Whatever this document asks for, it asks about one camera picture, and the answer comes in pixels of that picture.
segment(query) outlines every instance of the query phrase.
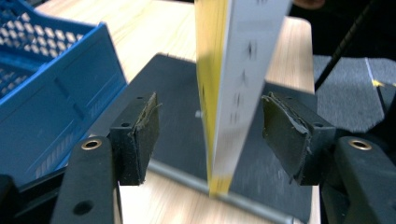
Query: gray carpet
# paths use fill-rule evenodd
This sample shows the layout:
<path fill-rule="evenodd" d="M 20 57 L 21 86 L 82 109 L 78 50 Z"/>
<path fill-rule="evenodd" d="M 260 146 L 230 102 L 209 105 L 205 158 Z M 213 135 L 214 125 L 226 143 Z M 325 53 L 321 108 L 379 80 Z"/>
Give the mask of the gray carpet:
<path fill-rule="evenodd" d="M 328 56 L 314 56 L 315 79 L 329 60 Z M 318 114 L 337 128 L 367 131 L 384 117 L 372 79 L 396 83 L 396 62 L 341 59 L 317 91 Z"/>

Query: hole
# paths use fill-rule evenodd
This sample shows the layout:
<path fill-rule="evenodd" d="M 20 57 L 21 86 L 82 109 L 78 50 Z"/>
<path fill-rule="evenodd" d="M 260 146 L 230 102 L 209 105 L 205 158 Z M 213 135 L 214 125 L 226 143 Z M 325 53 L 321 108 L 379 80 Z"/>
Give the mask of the hole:
<path fill-rule="evenodd" d="M 21 17 L 22 17 L 23 21 L 29 21 L 30 20 L 30 17 L 29 17 L 29 15 L 26 12 L 23 13 Z"/>
<path fill-rule="evenodd" d="M 44 31 L 46 32 L 47 37 L 49 37 L 49 38 L 54 38 L 55 37 L 55 34 L 53 33 L 51 28 L 46 27 L 44 29 Z"/>
<path fill-rule="evenodd" d="M 40 50 L 41 50 L 41 53 L 42 53 L 43 55 L 45 55 L 45 56 L 48 56 L 48 55 L 49 55 L 49 52 L 47 51 L 46 48 L 41 47 Z"/>
<path fill-rule="evenodd" d="M 73 209 L 73 213 L 78 216 L 83 216 L 87 213 L 89 213 L 93 208 L 93 202 L 92 201 L 83 201 L 78 204 Z"/>
<path fill-rule="evenodd" d="M 84 144 L 82 144 L 81 148 L 85 150 L 91 150 L 91 149 L 96 149 L 99 148 L 99 146 L 102 145 L 102 141 L 99 139 L 92 139 L 88 140 Z"/>
<path fill-rule="evenodd" d="M 76 42 L 75 36 L 74 36 L 72 33 L 70 33 L 70 32 L 67 32 L 67 33 L 66 33 L 66 39 L 67 39 L 69 42 L 71 42 L 71 43 Z"/>
<path fill-rule="evenodd" d="M 41 46 L 47 46 L 46 39 L 45 39 L 43 36 L 39 36 L 39 37 L 37 38 L 37 41 L 38 41 L 38 43 L 39 43 Z"/>
<path fill-rule="evenodd" d="M 23 25 L 28 33 L 32 34 L 35 32 L 35 30 L 33 29 L 30 23 L 24 23 Z"/>
<path fill-rule="evenodd" d="M 64 41 L 64 32 L 61 30 L 55 30 L 55 36 L 58 37 L 59 40 Z"/>
<path fill-rule="evenodd" d="M 44 35 L 43 28 L 39 25 L 35 25 L 35 33 L 38 35 Z"/>
<path fill-rule="evenodd" d="M 24 31 L 24 27 L 20 21 L 15 21 L 15 26 L 18 28 L 19 31 Z"/>
<path fill-rule="evenodd" d="M 352 139 L 348 142 L 352 147 L 360 150 L 370 150 L 372 146 L 364 141 Z"/>
<path fill-rule="evenodd" d="M 97 142 L 89 142 L 89 143 L 87 143 L 87 147 L 96 147 L 98 145 L 98 143 Z"/>
<path fill-rule="evenodd" d="M 64 42 L 58 41 L 58 48 L 63 51 L 66 49 L 66 45 L 64 44 Z"/>
<path fill-rule="evenodd" d="M 10 30 L 10 31 L 9 31 L 9 35 L 10 35 L 12 38 L 14 38 L 14 39 L 18 37 L 17 33 L 16 33 L 14 30 Z"/>
<path fill-rule="evenodd" d="M 55 49 L 50 49 L 49 54 L 52 58 L 56 58 L 58 56 L 58 52 Z"/>
<path fill-rule="evenodd" d="M 9 30 L 13 30 L 15 28 L 15 25 L 14 25 L 13 21 L 7 22 L 7 27 L 8 27 Z"/>
<path fill-rule="evenodd" d="M 36 45 L 32 45 L 31 49 L 32 49 L 32 51 L 33 51 L 34 53 L 38 53 L 38 52 L 40 51 L 40 50 L 38 49 L 38 46 L 36 46 Z"/>
<path fill-rule="evenodd" d="M 314 123 L 314 126 L 315 126 L 315 127 L 322 128 L 322 127 L 323 127 L 323 124 L 318 123 L 318 122 L 315 122 L 315 123 Z"/>
<path fill-rule="evenodd" d="M 76 38 L 77 40 L 80 40 L 83 37 L 83 35 L 77 35 Z"/>
<path fill-rule="evenodd" d="M 47 40 L 47 42 L 48 42 L 49 46 L 50 46 L 52 49 L 55 49 L 55 48 L 56 48 L 56 44 L 55 44 L 55 41 L 54 41 L 53 39 L 49 39 L 49 40 Z"/>

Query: light wood surface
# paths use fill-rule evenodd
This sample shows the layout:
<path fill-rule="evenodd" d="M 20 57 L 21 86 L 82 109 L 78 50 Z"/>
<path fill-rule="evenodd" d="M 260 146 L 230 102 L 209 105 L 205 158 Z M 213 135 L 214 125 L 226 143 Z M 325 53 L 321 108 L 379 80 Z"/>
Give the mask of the light wood surface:
<path fill-rule="evenodd" d="M 105 21 L 126 79 L 156 54 L 195 62 L 192 4 L 161 0 L 51 0 L 40 12 L 73 21 Z M 285 19 L 267 81 L 314 92 L 310 25 Z M 124 223 L 268 223 L 148 172 L 141 187 L 121 188 Z"/>
<path fill-rule="evenodd" d="M 158 52 L 195 62 L 193 4 L 161 0 L 51 0 L 38 10 L 74 21 L 105 21 L 128 81 Z M 308 22 L 285 19 L 266 79 L 314 92 Z"/>

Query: metal rod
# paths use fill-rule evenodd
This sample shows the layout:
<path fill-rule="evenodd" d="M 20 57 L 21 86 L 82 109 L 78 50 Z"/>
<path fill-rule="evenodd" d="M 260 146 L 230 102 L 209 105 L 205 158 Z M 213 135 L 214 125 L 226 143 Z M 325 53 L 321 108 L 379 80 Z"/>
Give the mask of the metal rod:
<path fill-rule="evenodd" d="M 159 161 L 151 159 L 148 164 L 148 169 L 159 175 L 171 178 L 187 187 L 196 189 L 204 194 L 209 194 L 209 188 L 204 180 L 192 175 L 188 175 Z M 282 213 L 269 206 L 253 202 L 250 199 L 247 199 L 232 192 L 229 192 L 228 194 L 222 194 L 217 197 L 219 200 L 225 203 L 232 204 L 236 207 L 249 211 L 256 216 L 269 219 L 275 223 L 292 224 L 299 223 L 300 221 L 293 216 Z"/>
<path fill-rule="evenodd" d="M 332 59 L 326 65 L 323 72 L 320 74 L 319 79 L 315 82 L 315 91 L 317 91 L 326 78 L 329 76 L 330 72 L 334 69 L 335 65 L 341 59 L 342 56 L 346 54 L 348 49 L 352 44 L 353 38 L 356 34 L 361 30 L 361 28 L 365 25 L 365 23 L 371 18 L 371 16 L 375 13 L 378 9 L 377 5 L 380 0 L 372 0 L 364 10 L 361 12 L 359 17 L 353 22 L 352 26 L 350 27 L 349 31 L 346 33 L 346 36 L 341 41 L 340 45 L 338 45 L 337 49 L 335 50 L 334 54 L 332 55 Z"/>

